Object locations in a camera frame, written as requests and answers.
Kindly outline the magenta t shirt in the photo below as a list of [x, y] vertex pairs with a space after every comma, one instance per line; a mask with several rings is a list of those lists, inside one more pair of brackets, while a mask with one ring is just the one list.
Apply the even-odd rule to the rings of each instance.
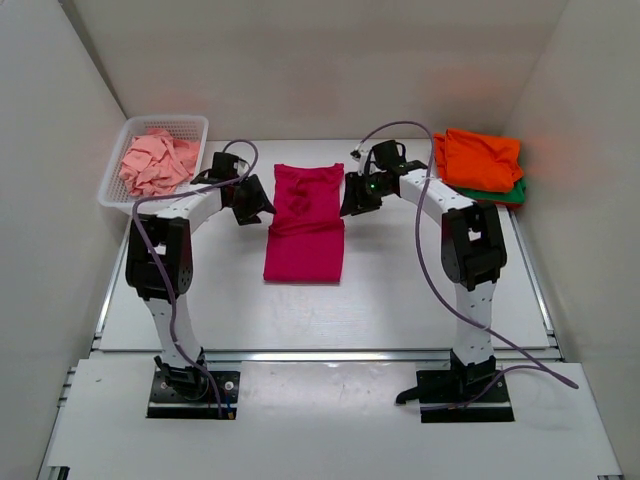
[[340, 216], [344, 165], [274, 166], [276, 214], [269, 227], [263, 279], [269, 283], [337, 284], [345, 225]]

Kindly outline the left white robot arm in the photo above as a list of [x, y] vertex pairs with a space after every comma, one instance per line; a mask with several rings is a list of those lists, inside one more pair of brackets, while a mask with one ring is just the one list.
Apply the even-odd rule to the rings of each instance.
[[151, 313], [161, 345], [155, 363], [164, 382], [187, 401], [219, 394], [186, 298], [194, 275], [192, 234], [225, 209], [240, 226], [259, 224], [261, 213], [276, 213], [255, 166], [255, 161], [218, 151], [187, 190], [160, 197], [165, 206], [157, 212], [143, 213], [144, 200], [132, 210], [125, 279]]

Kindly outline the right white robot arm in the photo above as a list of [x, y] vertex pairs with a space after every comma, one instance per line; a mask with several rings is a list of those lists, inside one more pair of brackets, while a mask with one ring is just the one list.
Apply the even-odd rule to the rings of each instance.
[[453, 284], [457, 318], [450, 367], [432, 384], [417, 385], [398, 395], [404, 404], [421, 394], [448, 393], [471, 400], [497, 373], [492, 346], [492, 301], [507, 261], [499, 214], [495, 206], [465, 197], [431, 176], [426, 164], [406, 158], [406, 147], [388, 140], [351, 153], [358, 168], [345, 176], [340, 213], [355, 216], [378, 210], [389, 195], [416, 206], [440, 228], [440, 261]]

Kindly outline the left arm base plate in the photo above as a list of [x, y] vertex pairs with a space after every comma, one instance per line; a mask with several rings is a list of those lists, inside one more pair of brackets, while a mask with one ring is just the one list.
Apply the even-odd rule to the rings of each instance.
[[219, 396], [209, 386], [206, 378], [193, 389], [185, 382], [167, 381], [167, 376], [157, 369], [147, 403], [149, 419], [222, 420], [237, 418], [241, 386], [241, 372], [210, 370]]

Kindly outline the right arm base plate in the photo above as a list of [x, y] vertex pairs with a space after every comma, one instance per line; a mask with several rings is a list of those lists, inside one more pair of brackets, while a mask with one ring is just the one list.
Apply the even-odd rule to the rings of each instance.
[[418, 402], [423, 424], [515, 421], [506, 381], [498, 371], [469, 385], [445, 370], [419, 370], [416, 380], [414, 387], [396, 396], [395, 404]]

